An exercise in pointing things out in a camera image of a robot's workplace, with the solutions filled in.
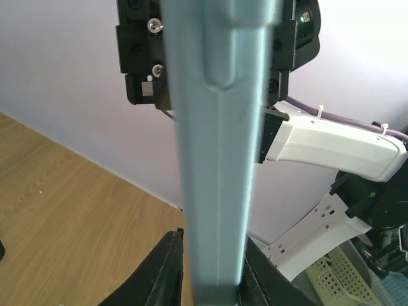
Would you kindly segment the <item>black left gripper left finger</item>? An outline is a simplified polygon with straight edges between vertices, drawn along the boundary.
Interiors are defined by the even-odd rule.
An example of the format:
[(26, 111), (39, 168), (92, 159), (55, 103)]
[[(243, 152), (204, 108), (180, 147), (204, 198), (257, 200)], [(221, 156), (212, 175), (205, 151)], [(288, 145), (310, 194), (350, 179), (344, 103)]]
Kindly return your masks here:
[(138, 268), (102, 306), (174, 305), (182, 301), (184, 230), (165, 233)]

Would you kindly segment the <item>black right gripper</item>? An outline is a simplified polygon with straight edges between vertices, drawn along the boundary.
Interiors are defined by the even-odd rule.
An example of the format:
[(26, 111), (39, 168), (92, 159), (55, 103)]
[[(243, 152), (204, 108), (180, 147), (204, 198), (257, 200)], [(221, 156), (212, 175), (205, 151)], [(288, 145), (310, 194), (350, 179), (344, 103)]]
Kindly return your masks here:
[[(288, 96), (289, 74), (313, 60), (320, 49), (317, 1), (284, 1), (282, 22), (273, 29), (266, 106)], [(171, 110), (164, 69), (163, 23), (159, 1), (117, 1), (120, 71), (133, 105)]]

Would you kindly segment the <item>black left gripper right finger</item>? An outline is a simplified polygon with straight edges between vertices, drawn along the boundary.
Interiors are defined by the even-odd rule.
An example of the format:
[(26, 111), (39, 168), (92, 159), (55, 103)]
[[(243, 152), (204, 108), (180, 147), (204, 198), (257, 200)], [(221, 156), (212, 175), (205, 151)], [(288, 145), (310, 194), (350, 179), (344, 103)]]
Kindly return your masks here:
[(292, 285), (252, 239), (247, 240), (238, 304), (243, 306), (313, 306), (299, 288)]

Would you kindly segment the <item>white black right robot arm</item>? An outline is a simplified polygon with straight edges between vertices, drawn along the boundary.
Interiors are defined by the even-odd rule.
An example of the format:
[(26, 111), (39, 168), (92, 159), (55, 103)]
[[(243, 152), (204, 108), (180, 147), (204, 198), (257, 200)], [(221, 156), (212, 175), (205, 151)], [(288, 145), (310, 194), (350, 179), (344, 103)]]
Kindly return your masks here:
[(289, 97), (289, 74), (320, 49), (317, 1), (284, 1), (274, 27), (265, 120), (257, 163), (295, 161), (337, 170), (331, 189), (264, 253), (295, 279), (345, 241), (407, 226), (407, 134), (305, 105)]

